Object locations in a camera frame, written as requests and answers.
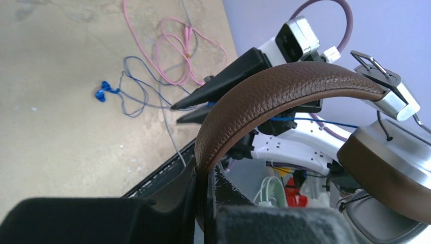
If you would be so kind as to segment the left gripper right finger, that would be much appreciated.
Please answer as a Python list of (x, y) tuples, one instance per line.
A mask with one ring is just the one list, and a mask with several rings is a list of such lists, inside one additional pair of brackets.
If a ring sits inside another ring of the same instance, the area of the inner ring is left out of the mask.
[(206, 243), (356, 243), (343, 216), (330, 208), (274, 208), (252, 203), (220, 164), (205, 191)]

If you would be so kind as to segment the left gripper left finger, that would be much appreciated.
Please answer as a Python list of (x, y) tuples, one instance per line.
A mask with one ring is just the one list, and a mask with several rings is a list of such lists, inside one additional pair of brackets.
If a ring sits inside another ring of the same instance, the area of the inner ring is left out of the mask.
[(29, 198), (1, 223), (1, 243), (192, 243), (195, 159), (144, 198)]

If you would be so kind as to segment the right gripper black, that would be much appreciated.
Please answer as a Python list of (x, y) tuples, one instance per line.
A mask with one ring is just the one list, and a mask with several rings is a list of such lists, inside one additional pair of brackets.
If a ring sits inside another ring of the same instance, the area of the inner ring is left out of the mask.
[[(193, 91), (189, 96), (173, 104), (171, 109), (180, 110), (206, 102), (216, 102), (240, 82), (270, 67), (271, 64), (266, 55), (261, 50), (253, 47), (217, 75), (210, 78), (204, 85)], [(322, 110), (322, 104), (322, 100), (305, 103), (283, 111), (274, 118), (265, 121), (232, 147), (232, 158), (235, 160), (243, 158), (252, 159), (252, 151), (257, 148), (258, 142), (262, 142), (265, 138), (280, 139), (281, 134), (287, 131), (293, 132), (297, 127), (294, 117), (298, 113), (305, 113), (304, 117), (309, 116), (312, 118), (314, 117), (314, 113)], [(176, 123), (202, 124), (213, 106), (214, 104), (201, 106), (179, 117)]]

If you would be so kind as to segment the pink headphones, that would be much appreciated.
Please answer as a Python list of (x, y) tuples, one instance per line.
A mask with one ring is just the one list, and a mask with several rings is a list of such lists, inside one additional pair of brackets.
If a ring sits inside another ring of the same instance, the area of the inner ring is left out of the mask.
[[(152, 57), (150, 58), (144, 51), (139, 38), (136, 32), (133, 29), (133, 25), (130, 22), (127, 0), (122, 1), (122, 10), (124, 13), (126, 24), (132, 34), (132, 37), (137, 44), (137, 47), (141, 51), (144, 58), (151, 64), (151, 66), (157, 71), (157, 73), (168, 82), (168, 85), (177, 85), (182, 86), (187, 83), (188, 80), (193, 80), (198, 85), (203, 85), (204, 81), (200, 81), (195, 77), (192, 65), (192, 56), (195, 55), (196, 50), (198, 49), (198, 38), (202, 38), (204, 41), (210, 43), (216, 48), (220, 49), (224, 55), (224, 66), (228, 64), (228, 55), (226, 50), (215, 40), (211, 40), (206, 36), (202, 35), (196, 28), (193, 27), (190, 15), (188, 13), (186, 4), (184, 1), (181, 1), (182, 8), (186, 15), (186, 22), (183, 22), (175, 17), (164, 17), (158, 23), (158, 28), (162, 31), (161, 35), (157, 38), (154, 46), (154, 50), (152, 51)], [(165, 32), (164, 24), (169, 21), (174, 21), (183, 26), (182, 38), (176, 36), (171, 33)], [(160, 42), (167, 41), (183, 58), (183, 62), (179, 64), (179, 66), (185, 66), (183, 75), (176, 81), (167, 78), (167, 71), (163, 71), (159, 64), (159, 49)]]

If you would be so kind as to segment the brown headphones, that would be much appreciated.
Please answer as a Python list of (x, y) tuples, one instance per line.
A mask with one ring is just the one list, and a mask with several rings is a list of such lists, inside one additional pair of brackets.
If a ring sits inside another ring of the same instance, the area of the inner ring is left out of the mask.
[(283, 64), (261, 71), (227, 92), (203, 122), (195, 146), (197, 179), (206, 193), (209, 171), (243, 136), (288, 109), (319, 99), (368, 101), (391, 121), (358, 128), (335, 148), (361, 191), (337, 203), (362, 243), (401, 227), (403, 218), (430, 224), (430, 143), (397, 122), (420, 107), (396, 73), (352, 51), (354, 71), (323, 62)]

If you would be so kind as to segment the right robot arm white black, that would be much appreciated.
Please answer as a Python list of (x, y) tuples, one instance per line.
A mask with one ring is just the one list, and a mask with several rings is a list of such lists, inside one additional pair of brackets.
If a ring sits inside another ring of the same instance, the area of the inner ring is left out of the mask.
[[(271, 67), (264, 51), (251, 48), (205, 84), (172, 105), (180, 110), (201, 105), (177, 119), (178, 124), (202, 124), (213, 105), (235, 85)], [(293, 167), (326, 176), (336, 165), (336, 152), (349, 132), (316, 116), (322, 100), (313, 101), (277, 115), (242, 137), (220, 159), (262, 159), (276, 167)]]

